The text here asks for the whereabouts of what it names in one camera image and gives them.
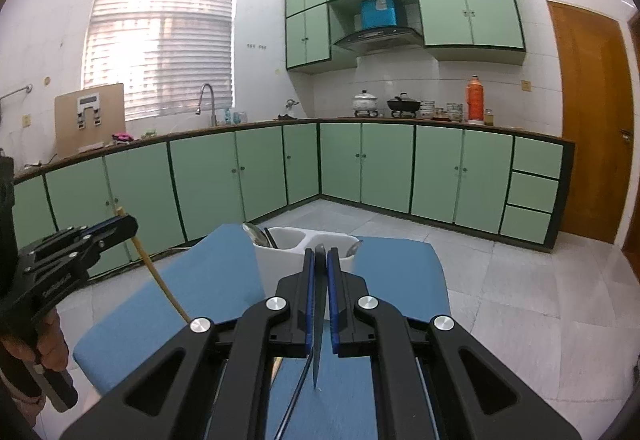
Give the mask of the left hand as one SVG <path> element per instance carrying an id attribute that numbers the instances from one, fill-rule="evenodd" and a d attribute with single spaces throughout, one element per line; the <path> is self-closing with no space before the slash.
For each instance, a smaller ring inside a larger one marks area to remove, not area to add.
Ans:
<path id="1" fill-rule="evenodd" d="M 18 360 L 35 362 L 38 354 L 41 364 L 48 370 L 62 372 L 67 368 L 70 350 L 56 309 L 52 309 L 41 321 L 35 349 L 12 335 L 2 336 L 1 343 L 6 351 Z"/>

